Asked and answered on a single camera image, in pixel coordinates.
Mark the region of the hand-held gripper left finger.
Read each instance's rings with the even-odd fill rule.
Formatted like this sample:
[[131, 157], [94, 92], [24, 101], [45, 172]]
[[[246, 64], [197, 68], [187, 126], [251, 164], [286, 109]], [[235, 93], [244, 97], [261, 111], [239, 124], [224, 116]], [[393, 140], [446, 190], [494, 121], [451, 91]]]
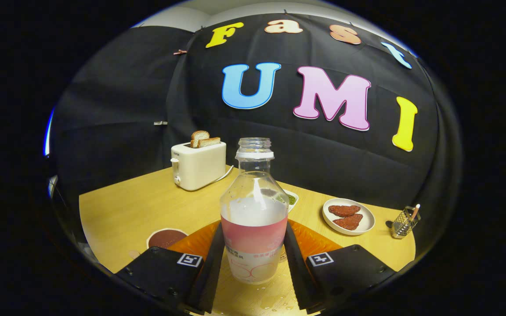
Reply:
[[170, 248], [150, 247], [116, 275], [166, 309], [210, 313], [223, 252], [222, 224], [216, 221]]

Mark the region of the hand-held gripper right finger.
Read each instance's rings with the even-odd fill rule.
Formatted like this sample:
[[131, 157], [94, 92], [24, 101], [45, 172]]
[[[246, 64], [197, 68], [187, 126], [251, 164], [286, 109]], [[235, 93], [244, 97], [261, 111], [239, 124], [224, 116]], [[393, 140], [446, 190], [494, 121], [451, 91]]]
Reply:
[[298, 306], [309, 314], [351, 308], [396, 274], [363, 246], [340, 246], [293, 220], [284, 247]]

